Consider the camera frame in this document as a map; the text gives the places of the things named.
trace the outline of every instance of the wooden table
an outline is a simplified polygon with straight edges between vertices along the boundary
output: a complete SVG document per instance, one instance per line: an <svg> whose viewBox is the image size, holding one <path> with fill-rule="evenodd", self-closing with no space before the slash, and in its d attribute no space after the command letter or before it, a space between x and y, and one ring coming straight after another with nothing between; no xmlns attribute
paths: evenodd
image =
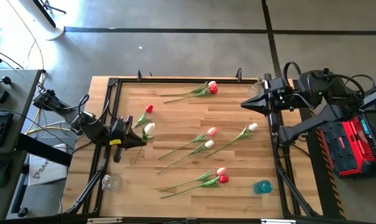
<svg viewBox="0 0 376 224"><path fill-rule="evenodd" d="M108 79L93 77L86 111L101 113ZM240 107L240 103L248 99L250 85L219 84L218 94L214 96L170 104L163 102L178 97L160 97L163 94L188 92L197 86L190 83L123 83L118 116L133 115L135 122L146 106L153 105L154 112L150 117L156 128L153 141L143 148L136 164L134 160L139 148L123 152L120 163L109 162L108 174L119 174L122 186L118 191L104 192L101 217L282 218L268 122L262 114ZM284 111L283 120L285 125L294 125L301 118L298 110ZM259 128L251 138L238 140L207 159L204 156L209 152L195 154L156 174L161 168L188 154L199 143L190 144L160 160L158 156L189 142L209 128L218 128L217 134L208 138L215 142L212 150L216 150L252 123L257 123ZM135 132L141 135L140 129ZM76 146L87 142L83 138ZM304 142L297 142L297 145L307 150ZM73 156L62 198L63 208L70 207L87 184L93 149L93 145L87 146ZM294 147L290 155L298 190L315 211L322 213L310 158ZM159 192L160 189L193 180L207 170L218 167L226 167L230 178L228 183L220 184L220 188L198 188L160 199L199 183L167 192ZM254 194L252 185L265 179L271 181L273 191L265 195ZM291 194L287 187L286 190L292 210Z"/></svg>

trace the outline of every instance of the teal plastic cup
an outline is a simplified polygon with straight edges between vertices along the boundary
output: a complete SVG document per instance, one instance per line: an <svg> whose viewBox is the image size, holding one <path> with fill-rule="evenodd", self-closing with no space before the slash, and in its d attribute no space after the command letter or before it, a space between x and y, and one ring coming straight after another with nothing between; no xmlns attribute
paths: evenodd
<svg viewBox="0 0 376 224"><path fill-rule="evenodd" d="M261 180L260 182L255 183L252 188L256 194L267 194L273 189L272 184L267 180Z"/></svg>

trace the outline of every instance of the desk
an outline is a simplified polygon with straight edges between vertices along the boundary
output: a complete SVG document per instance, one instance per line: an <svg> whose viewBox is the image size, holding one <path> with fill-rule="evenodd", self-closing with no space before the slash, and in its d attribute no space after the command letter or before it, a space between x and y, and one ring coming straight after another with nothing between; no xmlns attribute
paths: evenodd
<svg viewBox="0 0 376 224"><path fill-rule="evenodd" d="M101 113L108 80L109 77L93 77L86 111ZM248 99L250 85L219 84L215 96L191 98L167 105L163 102L173 98L159 96L188 92L198 85L123 83L118 116L130 114L136 120L147 105L153 105L154 112L150 116L156 128L153 141L143 148L135 165L139 148L123 152L120 163L109 162L108 173L121 175L122 187L117 192L103 193L101 217L282 218L268 122L263 115L240 107L240 103ZM283 112L283 117L286 125L301 121L299 111ZM215 136L209 138L214 140L215 150L251 123L259 125L251 138L239 140L207 159L204 156L208 152L196 154L159 175L155 174L189 153L197 144L191 144L161 160L157 159L158 156L183 145L203 131L213 126L219 129ZM76 147L85 143L87 139L81 139ZM298 142L297 145L306 149L306 144ZM94 146L87 146L74 154L63 193L63 208L70 207L87 184L93 149ZM310 158L293 148L290 155L297 188L314 210L322 213ZM160 189L195 179L216 167L227 167L229 183L220 184L218 189L195 189L160 199L175 192L173 189L160 193ZM267 195L255 195L252 184L264 179L271 181L273 191ZM291 210L291 194L287 187L286 190ZM91 205L95 194L96 190L93 191Z"/></svg>
<svg viewBox="0 0 376 224"><path fill-rule="evenodd" d="M0 108L9 109L27 115L30 103L33 98L35 86L39 82L41 72L39 70L0 70L1 77L8 76L12 84L0 83L0 93L4 90L9 92L8 99L0 103ZM8 184L0 188L0 219L5 219L12 196L14 195L22 166L25 161L25 151L13 151L18 141L19 134L25 118L15 114L12 119L7 139L3 147L0 147L0 159L12 159L12 170Z"/></svg>

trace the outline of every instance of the paper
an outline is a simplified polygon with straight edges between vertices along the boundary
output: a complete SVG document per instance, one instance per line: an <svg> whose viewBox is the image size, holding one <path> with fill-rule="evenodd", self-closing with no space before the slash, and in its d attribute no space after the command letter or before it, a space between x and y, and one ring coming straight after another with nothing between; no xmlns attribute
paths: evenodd
<svg viewBox="0 0 376 224"><path fill-rule="evenodd" d="M59 144L53 147L66 152L65 144ZM68 171L66 166L48 161L47 159L38 156L30 155L28 186L48 183L66 178L67 176Z"/></svg>

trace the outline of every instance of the concrete floor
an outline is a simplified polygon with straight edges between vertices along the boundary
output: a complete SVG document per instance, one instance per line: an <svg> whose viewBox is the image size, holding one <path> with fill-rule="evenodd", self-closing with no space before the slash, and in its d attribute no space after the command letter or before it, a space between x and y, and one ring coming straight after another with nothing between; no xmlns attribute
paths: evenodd
<svg viewBox="0 0 376 224"><path fill-rule="evenodd" d="M261 0L50 2L67 11L54 11L55 21L70 27L266 29ZM376 30L376 0L268 0L268 7L273 29ZM36 46L27 59L33 39L6 1L0 1L0 28L0 51L22 66L42 68ZM266 34L67 32L39 45L48 71L45 86L70 105L87 93L95 75L135 75L140 70L155 76L233 77L239 67L244 77L274 74ZM275 35L275 45L282 66L295 61L302 71L328 67L345 75L368 74L376 81L376 35ZM289 76L297 78L293 72ZM34 113L31 108L29 116ZM51 112L46 117L48 123L60 120ZM337 186L348 219L376 222L376 178L337 180ZM52 186L42 189L37 191L54 193ZM31 200L24 203L34 211ZM41 213L38 208L34 216L58 211L57 200L42 203L48 209Z"/></svg>

